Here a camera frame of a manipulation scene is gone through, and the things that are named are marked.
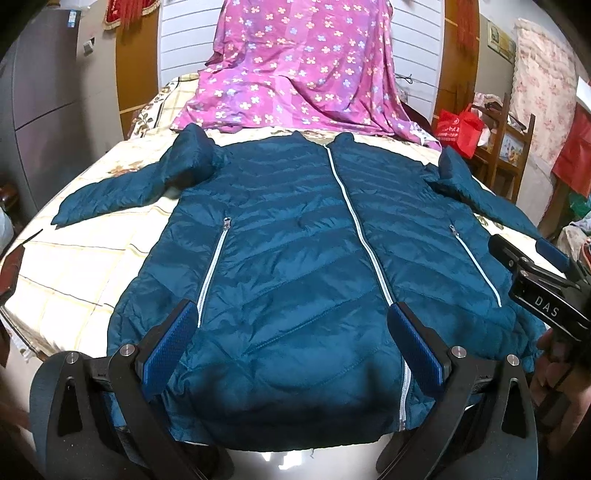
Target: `wooden chair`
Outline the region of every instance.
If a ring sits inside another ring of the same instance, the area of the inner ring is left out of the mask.
[[[502,194],[512,203],[515,203],[517,201],[517,196],[519,195],[519,188],[521,187],[521,180],[523,178],[525,164],[527,163],[527,157],[530,153],[531,139],[534,135],[535,115],[530,115],[530,124],[527,130],[521,132],[507,124],[507,119],[509,118],[509,102],[510,97],[509,94],[506,93],[503,100],[503,108],[500,113],[499,111],[490,108],[487,109],[481,106],[474,106],[474,108],[480,110],[484,115],[493,120],[496,126],[496,137],[491,152],[485,147],[478,147],[474,156],[470,160],[467,160],[467,162],[474,166],[476,170],[476,178],[492,191],[494,191],[497,174],[505,177],[511,188],[511,194],[509,195],[508,191],[504,193],[495,193]],[[505,134],[510,134],[517,141],[523,143],[523,150],[519,156],[517,165],[512,165],[508,161],[499,158]]]

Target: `white sticker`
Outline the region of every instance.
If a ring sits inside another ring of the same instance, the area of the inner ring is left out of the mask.
[[[68,17],[68,28],[74,28],[76,26],[76,10],[70,10],[70,16]]]

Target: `blue gripper pad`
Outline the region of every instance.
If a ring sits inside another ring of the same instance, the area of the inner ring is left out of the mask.
[[[413,372],[418,386],[425,395],[438,399],[443,393],[444,369],[413,325],[413,321],[417,327],[424,329],[416,317],[410,319],[396,303],[388,309],[388,330]]]
[[[562,273],[565,273],[569,269],[569,258],[545,238],[538,238],[536,240],[535,251]]]
[[[176,308],[170,316],[164,324],[172,320],[172,325],[144,362],[142,392],[146,398],[159,395],[164,391],[178,361],[197,330],[199,314],[197,306],[192,301],[187,301],[180,311]]]

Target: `pink floral blanket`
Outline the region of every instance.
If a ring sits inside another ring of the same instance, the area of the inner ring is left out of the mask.
[[[399,135],[388,0],[226,0],[199,89],[173,122],[234,132],[281,126]]]

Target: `jacket sleeve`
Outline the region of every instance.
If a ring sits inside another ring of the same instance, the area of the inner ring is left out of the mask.
[[[136,172],[86,185],[68,195],[51,224],[66,226],[148,205],[159,199],[168,187],[194,186],[213,174],[218,149],[201,127],[190,124],[158,162]]]
[[[519,208],[480,186],[454,149],[447,147],[442,152],[439,169],[427,166],[423,179],[435,192],[467,204],[474,212],[534,239],[541,238],[537,228]]]

